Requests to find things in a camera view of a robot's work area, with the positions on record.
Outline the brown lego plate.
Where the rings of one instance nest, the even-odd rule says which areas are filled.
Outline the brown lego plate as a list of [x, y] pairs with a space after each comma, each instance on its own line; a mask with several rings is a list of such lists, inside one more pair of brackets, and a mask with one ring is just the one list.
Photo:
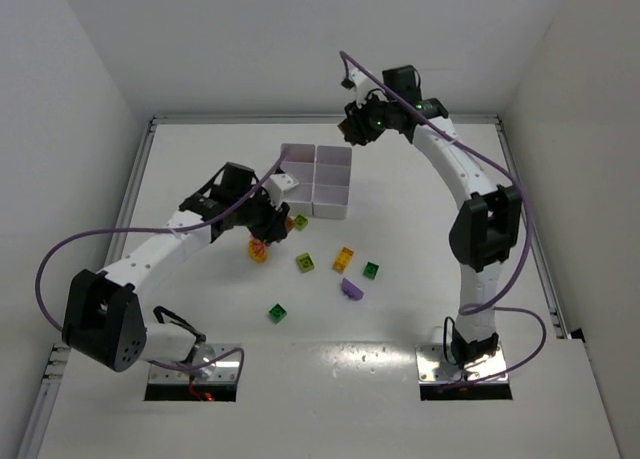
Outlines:
[[287, 232], [291, 232], [295, 228], [295, 221], [290, 217], [285, 220], [285, 229]]
[[338, 129], [344, 136], [346, 136], [350, 130], [349, 121], [347, 119], [344, 119], [343, 121], [341, 121], [338, 124]]

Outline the orange printed round lego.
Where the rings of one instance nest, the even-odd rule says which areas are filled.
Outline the orange printed round lego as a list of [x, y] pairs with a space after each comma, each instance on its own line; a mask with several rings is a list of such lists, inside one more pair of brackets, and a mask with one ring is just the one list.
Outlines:
[[256, 263], [265, 263], [268, 260], [268, 247], [262, 241], [251, 238], [248, 244], [248, 254]]

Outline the yellow lego brick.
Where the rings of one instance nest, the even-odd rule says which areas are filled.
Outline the yellow lego brick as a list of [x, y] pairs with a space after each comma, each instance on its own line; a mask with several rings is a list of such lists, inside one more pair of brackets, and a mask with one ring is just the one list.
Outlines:
[[351, 260], [353, 259], [354, 251], [348, 247], [343, 247], [340, 253], [337, 255], [332, 269], [340, 274], [342, 274], [347, 267], [349, 266]]

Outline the dark green square lego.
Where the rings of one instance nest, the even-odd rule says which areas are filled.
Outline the dark green square lego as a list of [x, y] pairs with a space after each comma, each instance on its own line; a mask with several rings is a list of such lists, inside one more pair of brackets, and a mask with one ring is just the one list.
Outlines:
[[374, 280], [379, 272], [379, 265], [373, 262], [368, 262], [363, 269], [363, 276]]

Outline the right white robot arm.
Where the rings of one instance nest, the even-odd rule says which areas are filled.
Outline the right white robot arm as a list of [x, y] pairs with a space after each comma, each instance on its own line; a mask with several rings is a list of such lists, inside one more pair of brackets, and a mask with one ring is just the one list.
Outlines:
[[495, 183], [458, 140], [444, 105], [423, 98], [415, 69], [383, 73], [378, 85], [355, 67], [346, 69], [343, 88], [355, 94], [339, 128], [346, 142], [367, 145], [383, 132], [403, 135], [434, 167], [458, 209], [449, 246], [460, 265], [459, 311], [443, 352], [463, 367], [498, 347], [493, 311], [498, 279], [519, 236], [522, 197], [515, 186]]

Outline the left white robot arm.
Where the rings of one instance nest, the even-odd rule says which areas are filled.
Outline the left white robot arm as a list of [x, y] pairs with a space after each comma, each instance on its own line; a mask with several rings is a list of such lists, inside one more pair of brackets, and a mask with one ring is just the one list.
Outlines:
[[206, 337], [175, 313], [157, 306], [155, 321], [141, 305], [190, 256], [236, 227], [264, 245], [290, 231], [285, 193], [295, 181], [277, 170], [257, 179], [253, 169], [226, 163], [188, 196], [167, 225], [126, 257], [98, 272], [84, 269], [71, 281], [62, 340], [70, 348], [115, 371], [138, 361], [175, 371], [195, 371]]

